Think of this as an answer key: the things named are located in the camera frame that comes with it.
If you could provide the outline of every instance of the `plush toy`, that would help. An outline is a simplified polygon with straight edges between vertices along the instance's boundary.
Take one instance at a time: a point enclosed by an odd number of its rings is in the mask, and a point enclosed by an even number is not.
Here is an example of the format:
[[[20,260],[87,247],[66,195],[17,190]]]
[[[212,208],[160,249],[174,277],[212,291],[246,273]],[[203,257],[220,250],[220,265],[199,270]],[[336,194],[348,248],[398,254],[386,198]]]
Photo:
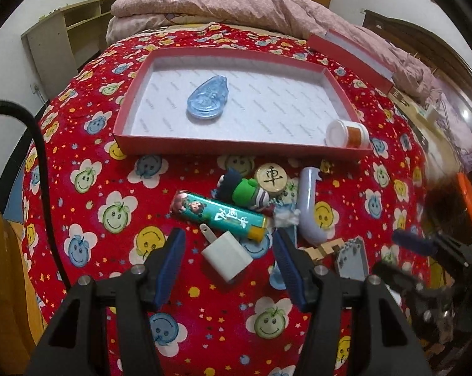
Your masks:
[[[234,203],[251,211],[261,211],[270,201],[269,194],[260,188],[256,179],[243,178],[233,168],[229,168],[218,180],[215,199]]]

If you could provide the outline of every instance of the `power cord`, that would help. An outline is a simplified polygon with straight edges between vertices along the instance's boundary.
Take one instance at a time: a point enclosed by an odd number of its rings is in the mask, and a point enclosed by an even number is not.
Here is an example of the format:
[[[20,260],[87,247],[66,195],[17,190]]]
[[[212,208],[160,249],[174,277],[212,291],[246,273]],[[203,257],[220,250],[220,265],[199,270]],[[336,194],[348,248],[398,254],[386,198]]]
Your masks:
[[[67,291],[69,291],[71,287],[69,277],[67,276],[67,272],[65,271],[62,260],[60,259],[59,249],[56,247],[53,222],[51,221],[48,165],[46,159],[46,148],[44,146],[44,139],[41,134],[41,130],[39,129],[34,116],[27,109],[17,105],[16,103],[0,99],[0,115],[10,116],[21,121],[27,127],[27,130],[29,130],[29,133],[32,135],[32,139],[34,140],[34,145],[37,151],[37,159],[39,161],[39,185],[41,187],[41,203],[43,207],[43,217],[46,226],[48,245],[65,288]]]

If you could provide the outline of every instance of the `purple plastic handle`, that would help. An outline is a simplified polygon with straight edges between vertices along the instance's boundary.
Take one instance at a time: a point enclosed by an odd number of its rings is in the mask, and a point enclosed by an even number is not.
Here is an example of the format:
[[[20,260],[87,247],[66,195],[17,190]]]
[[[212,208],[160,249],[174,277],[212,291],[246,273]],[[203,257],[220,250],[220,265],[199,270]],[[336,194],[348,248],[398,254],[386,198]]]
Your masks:
[[[302,237],[313,246],[327,241],[326,232],[316,224],[314,219],[316,181],[321,181],[319,169],[315,167],[304,168],[300,173],[297,199],[297,206],[300,209],[298,229]]]

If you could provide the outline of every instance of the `toothpaste tube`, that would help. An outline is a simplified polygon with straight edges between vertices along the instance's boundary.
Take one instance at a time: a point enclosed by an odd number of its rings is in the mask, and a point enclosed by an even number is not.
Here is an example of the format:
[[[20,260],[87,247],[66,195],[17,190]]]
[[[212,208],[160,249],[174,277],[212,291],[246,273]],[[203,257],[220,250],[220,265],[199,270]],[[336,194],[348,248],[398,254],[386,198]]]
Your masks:
[[[212,229],[260,242],[267,232],[267,217],[188,191],[177,191],[170,212]]]

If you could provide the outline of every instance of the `metal screw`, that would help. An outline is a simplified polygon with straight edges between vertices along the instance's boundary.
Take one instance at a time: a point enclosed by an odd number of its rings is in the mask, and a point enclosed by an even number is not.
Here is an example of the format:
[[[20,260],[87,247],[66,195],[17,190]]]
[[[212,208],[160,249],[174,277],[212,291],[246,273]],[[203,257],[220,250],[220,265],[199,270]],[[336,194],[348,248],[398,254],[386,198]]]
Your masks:
[[[135,275],[145,273],[145,266],[143,264],[136,264],[132,267],[132,273]]]
[[[368,276],[368,281],[373,284],[374,286],[378,286],[381,282],[380,277],[376,276],[375,274],[372,274],[371,276]]]
[[[80,286],[87,286],[90,282],[91,282],[91,277],[87,274],[85,274],[84,276],[81,276],[77,279],[77,283]]]
[[[314,267],[314,272],[318,276],[325,276],[328,273],[328,267],[325,267],[325,266],[322,266],[322,265],[316,266],[316,267]]]
[[[429,322],[429,321],[431,320],[431,317],[432,317],[431,311],[427,310],[427,311],[424,313],[424,321],[425,321],[425,322]]]

